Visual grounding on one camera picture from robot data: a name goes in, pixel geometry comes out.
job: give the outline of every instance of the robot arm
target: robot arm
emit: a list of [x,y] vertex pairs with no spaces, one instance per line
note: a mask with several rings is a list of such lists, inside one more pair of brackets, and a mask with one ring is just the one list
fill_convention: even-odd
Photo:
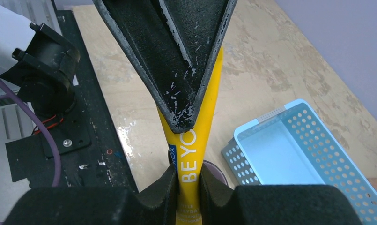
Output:
[[36,113],[49,117],[71,110],[78,50],[46,24],[36,25],[0,5],[0,78]]
[[26,51],[35,31],[30,28],[32,22],[0,5],[0,75],[18,63],[13,58],[16,49]]

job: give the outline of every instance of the bolt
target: bolt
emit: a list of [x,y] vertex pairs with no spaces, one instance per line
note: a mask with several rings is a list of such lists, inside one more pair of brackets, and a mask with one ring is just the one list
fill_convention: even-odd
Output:
[[71,141],[70,139],[65,139],[64,141],[63,141],[63,145],[64,145],[64,147],[70,147],[71,145],[73,144],[73,141]]

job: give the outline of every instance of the table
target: table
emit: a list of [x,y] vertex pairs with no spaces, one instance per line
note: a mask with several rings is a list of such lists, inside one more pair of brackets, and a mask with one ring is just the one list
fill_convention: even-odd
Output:
[[[94,6],[73,8],[139,190],[169,165],[155,103]],[[297,98],[309,102],[367,178],[377,178],[377,122],[273,0],[239,0],[205,159],[238,183],[220,151],[234,129]]]

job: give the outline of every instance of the white casing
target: white casing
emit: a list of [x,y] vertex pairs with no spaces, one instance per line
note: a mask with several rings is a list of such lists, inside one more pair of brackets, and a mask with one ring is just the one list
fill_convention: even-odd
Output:
[[0,75],[12,68],[16,48],[26,51],[35,35],[31,20],[0,5]]

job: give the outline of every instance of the perforated basket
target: perforated basket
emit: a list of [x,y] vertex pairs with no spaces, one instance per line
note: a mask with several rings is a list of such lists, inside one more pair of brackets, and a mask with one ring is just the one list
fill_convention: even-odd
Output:
[[243,185],[333,185],[364,224],[377,224],[377,192],[301,99],[238,127],[222,154]]

